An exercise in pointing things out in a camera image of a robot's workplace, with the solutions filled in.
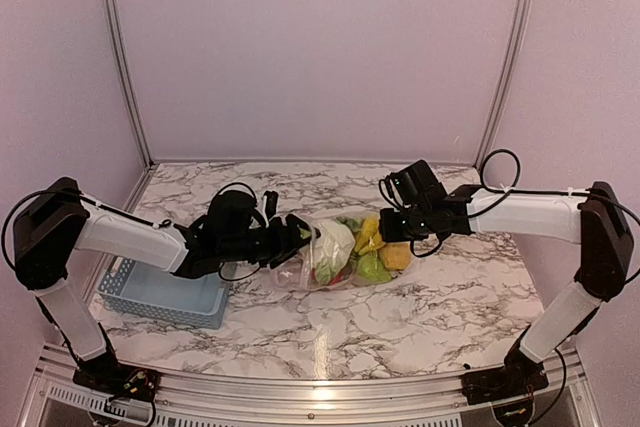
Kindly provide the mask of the white green fake cabbage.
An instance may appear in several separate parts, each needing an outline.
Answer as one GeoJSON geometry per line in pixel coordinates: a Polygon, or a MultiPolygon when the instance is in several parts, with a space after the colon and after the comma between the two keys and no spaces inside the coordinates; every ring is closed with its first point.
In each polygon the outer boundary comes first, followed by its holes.
{"type": "Polygon", "coordinates": [[[320,219],[315,224],[322,237],[312,243],[311,267],[337,274],[348,263],[355,237],[344,224],[333,219],[320,219]]]}

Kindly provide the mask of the clear zip top bag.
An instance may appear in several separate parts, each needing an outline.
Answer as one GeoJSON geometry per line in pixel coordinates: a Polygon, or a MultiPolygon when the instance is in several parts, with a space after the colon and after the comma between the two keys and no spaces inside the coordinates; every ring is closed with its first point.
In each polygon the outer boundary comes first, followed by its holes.
{"type": "Polygon", "coordinates": [[[387,243],[376,213],[304,220],[303,246],[270,272],[288,291],[345,290],[386,284],[400,277],[413,256],[407,242],[387,243]]]}

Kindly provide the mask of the red fake apple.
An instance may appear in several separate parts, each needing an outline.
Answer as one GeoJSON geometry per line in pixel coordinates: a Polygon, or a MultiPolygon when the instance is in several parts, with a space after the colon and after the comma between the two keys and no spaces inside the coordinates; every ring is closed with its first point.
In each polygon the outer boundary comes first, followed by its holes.
{"type": "Polygon", "coordinates": [[[320,271],[318,269],[313,269],[311,278],[312,278],[312,281],[314,282],[314,285],[319,288],[334,287],[345,282],[349,278],[349,271],[346,268],[344,268],[340,270],[337,274],[332,275],[328,271],[320,271]]]}

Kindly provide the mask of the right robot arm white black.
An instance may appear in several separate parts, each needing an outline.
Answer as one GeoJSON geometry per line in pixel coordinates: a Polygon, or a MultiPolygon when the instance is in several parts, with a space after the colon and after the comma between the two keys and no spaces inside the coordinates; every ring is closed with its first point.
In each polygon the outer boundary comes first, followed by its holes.
{"type": "Polygon", "coordinates": [[[378,183],[388,204],[380,212],[380,232],[387,243],[415,245],[433,237],[438,247],[452,236],[513,237],[544,305],[495,375],[496,387],[515,395],[553,350],[638,278],[629,267],[639,216],[603,180],[584,188],[522,188],[517,154],[497,149],[485,159],[498,156],[514,162],[514,178],[505,185],[491,184],[480,172],[477,182],[447,190],[424,160],[386,175],[378,183]]]}

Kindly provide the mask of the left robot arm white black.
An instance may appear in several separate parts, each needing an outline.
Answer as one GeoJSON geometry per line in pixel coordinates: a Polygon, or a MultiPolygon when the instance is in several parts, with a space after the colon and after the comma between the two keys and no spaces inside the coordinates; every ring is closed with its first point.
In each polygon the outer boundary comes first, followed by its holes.
{"type": "Polygon", "coordinates": [[[18,200],[1,227],[1,253],[17,281],[32,292],[61,333],[77,368],[106,392],[127,377],[108,335],[69,279],[76,252],[129,259],[171,276],[195,280],[243,262],[275,269],[320,238],[319,228],[276,213],[278,195],[262,197],[234,182],[189,225],[151,221],[115,208],[61,177],[18,200]]]}

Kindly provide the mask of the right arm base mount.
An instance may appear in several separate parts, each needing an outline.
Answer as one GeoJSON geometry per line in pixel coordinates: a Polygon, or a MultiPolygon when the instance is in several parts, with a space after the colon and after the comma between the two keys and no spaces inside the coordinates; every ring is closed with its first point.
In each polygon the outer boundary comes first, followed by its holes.
{"type": "Polygon", "coordinates": [[[519,347],[509,350],[501,367],[468,371],[461,383],[469,405],[531,395],[549,386],[543,363],[534,362],[519,347]]]}

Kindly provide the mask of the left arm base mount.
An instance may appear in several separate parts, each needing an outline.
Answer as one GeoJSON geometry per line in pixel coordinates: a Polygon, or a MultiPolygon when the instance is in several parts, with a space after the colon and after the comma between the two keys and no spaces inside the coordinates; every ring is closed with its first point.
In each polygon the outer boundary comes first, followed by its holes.
{"type": "Polygon", "coordinates": [[[73,383],[109,395],[109,401],[133,399],[155,400],[159,372],[120,362],[110,343],[106,351],[91,360],[78,359],[73,383]]]}

